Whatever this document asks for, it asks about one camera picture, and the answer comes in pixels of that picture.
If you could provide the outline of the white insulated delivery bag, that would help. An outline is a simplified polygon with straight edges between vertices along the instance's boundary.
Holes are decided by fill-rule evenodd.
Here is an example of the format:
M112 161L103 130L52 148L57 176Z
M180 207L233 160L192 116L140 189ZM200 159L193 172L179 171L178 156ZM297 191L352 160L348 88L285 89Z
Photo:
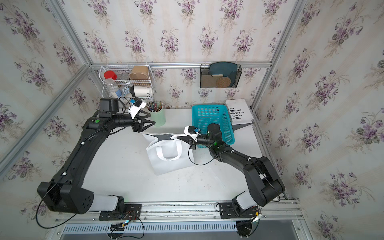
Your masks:
M149 142L147 154L157 176L194 165L190 144L172 134L143 134Z

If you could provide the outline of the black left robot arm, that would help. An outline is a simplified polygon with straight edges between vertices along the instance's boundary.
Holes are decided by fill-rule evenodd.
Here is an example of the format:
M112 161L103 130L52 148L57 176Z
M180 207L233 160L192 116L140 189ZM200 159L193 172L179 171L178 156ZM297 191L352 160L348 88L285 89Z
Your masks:
M97 195L82 187L88 169L100 146L117 128L132 128L141 133L155 124L144 112L146 102L135 97L124 103L118 98L101 98L100 107L82 127L81 136L70 156L49 182L37 188L47 208L52 212L85 214L87 212L126 211L124 198Z

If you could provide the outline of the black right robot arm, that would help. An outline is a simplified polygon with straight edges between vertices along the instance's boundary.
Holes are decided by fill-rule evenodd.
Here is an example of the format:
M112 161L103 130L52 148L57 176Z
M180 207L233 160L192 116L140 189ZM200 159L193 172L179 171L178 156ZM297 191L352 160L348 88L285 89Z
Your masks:
M206 134L201 134L194 126L186 127L185 133L176 139L189 144L190 150L197 145L205 146L213 160L228 164L244 174L248 189L233 199L233 208L239 212L255 206L264 207L286 190L277 169L267 157L250 157L234 150L225 143L218 124L209 124Z

